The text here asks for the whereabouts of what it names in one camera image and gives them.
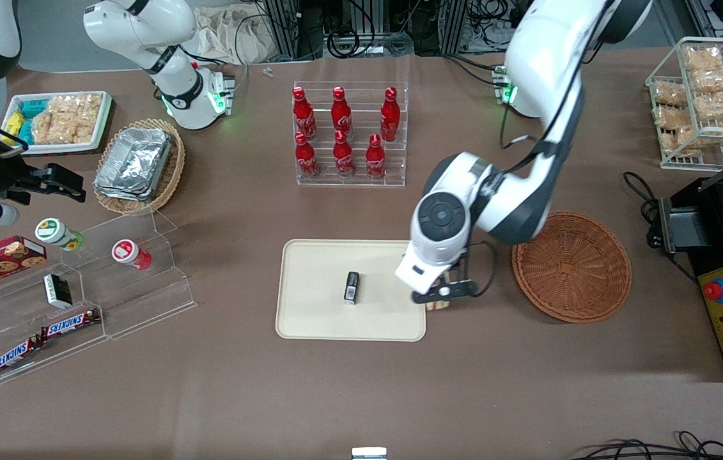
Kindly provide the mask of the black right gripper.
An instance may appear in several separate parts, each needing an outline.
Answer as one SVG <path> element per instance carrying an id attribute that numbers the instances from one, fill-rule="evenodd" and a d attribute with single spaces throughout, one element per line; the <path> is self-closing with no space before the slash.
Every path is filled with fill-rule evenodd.
<path id="1" fill-rule="evenodd" d="M 83 177 L 62 165 L 49 163 L 43 168 L 33 168 L 20 155 L 4 159 L 2 153 L 10 147 L 0 141 L 0 199 L 10 200 L 28 206 L 31 193 L 66 196 L 73 201 L 84 203 L 86 191 L 72 190 L 67 187 L 82 187 Z M 28 185 L 30 178 L 42 184 Z"/>

